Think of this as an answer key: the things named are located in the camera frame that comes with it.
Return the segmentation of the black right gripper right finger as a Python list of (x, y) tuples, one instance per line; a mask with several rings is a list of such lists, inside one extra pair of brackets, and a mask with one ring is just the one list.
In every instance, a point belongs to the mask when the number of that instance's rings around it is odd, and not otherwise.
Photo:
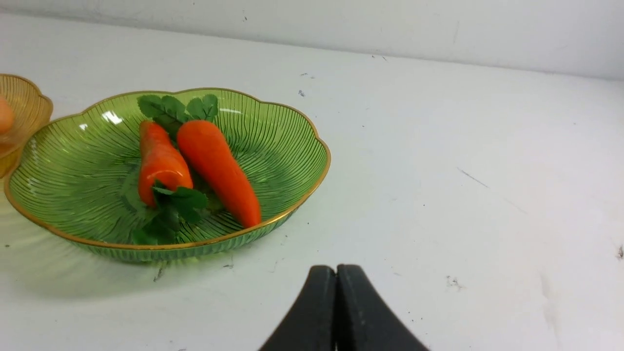
[(397, 318), (359, 265), (337, 266), (336, 341), (339, 351), (426, 351)]

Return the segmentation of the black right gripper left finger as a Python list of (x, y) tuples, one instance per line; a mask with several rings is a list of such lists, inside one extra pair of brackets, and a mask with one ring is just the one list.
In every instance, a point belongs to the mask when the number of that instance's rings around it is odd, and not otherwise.
[(314, 265), (290, 310), (261, 347), (262, 351), (333, 351), (336, 273)]

